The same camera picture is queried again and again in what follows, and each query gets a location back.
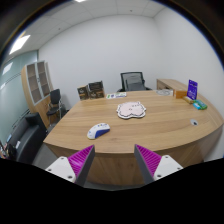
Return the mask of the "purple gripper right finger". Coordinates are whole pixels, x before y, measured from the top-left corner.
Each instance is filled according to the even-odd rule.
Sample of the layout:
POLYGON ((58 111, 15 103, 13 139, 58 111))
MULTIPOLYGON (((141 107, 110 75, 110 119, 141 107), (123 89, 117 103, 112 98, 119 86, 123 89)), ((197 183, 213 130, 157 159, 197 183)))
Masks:
POLYGON ((145 184, 152 183, 182 169, 182 166, 171 156, 160 156, 140 145, 134 146, 134 155, 145 184))

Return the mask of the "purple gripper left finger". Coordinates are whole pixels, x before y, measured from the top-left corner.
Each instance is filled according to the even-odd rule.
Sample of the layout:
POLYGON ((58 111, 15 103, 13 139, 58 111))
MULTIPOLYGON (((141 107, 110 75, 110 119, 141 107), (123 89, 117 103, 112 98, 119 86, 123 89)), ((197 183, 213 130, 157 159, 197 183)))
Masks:
POLYGON ((95 146, 88 146, 69 157, 61 156, 46 168, 56 176, 84 186, 95 157, 95 146))

